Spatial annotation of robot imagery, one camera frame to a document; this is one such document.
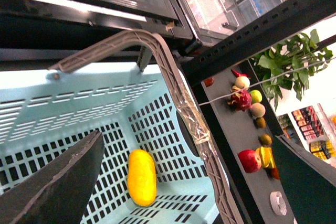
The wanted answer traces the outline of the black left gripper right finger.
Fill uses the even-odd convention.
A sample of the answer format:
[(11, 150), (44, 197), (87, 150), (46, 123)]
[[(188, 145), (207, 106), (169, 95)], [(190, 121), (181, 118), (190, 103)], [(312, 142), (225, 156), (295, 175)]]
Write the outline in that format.
[(273, 140), (280, 181), (298, 223), (335, 223), (335, 168), (285, 135)]

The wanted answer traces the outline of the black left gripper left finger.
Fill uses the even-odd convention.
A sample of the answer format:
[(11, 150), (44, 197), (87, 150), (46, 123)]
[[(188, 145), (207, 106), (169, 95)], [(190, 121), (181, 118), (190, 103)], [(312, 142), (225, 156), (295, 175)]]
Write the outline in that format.
[(93, 131), (1, 195), (1, 223), (81, 223), (103, 156), (102, 133)]

